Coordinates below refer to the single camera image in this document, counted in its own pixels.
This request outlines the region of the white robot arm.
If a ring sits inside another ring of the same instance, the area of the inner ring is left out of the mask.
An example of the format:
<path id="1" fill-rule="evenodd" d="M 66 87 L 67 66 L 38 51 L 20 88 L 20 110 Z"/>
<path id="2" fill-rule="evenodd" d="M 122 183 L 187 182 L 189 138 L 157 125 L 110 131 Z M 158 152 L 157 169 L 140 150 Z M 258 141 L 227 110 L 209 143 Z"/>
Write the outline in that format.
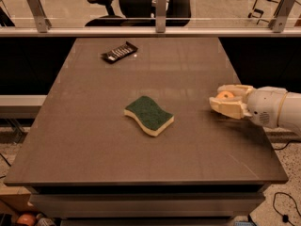
<path id="1" fill-rule="evenodd" d="M 284 128 L 301 136 L 301 94 L 284 88 L 224 85 L 209 98 L 213 111 L 233 119 L 249 118 L 254 124 Z"/>

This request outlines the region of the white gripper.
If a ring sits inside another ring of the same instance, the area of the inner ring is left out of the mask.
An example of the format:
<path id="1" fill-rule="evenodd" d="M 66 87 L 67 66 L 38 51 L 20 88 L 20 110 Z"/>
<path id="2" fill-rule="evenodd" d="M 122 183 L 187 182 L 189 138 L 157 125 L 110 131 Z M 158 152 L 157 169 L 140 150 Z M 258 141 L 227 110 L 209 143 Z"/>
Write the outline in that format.
<path id="1" fill-rule="evenodd" d="M 280 106 L 288 91 L 275 87 L 253 90 L 254 88 L 249 85 L 221 86 L 217 89 L 217 94 L 221 91 L 229 91 L 234 97 L 228 99 L 211 97 L 209 99 L 211 109 L 233 119 L 251 117 L 251 121 L 259 126 L 277 128 Z M 243 100 L 248 97 L 247 105 L 240 97 Z"/>

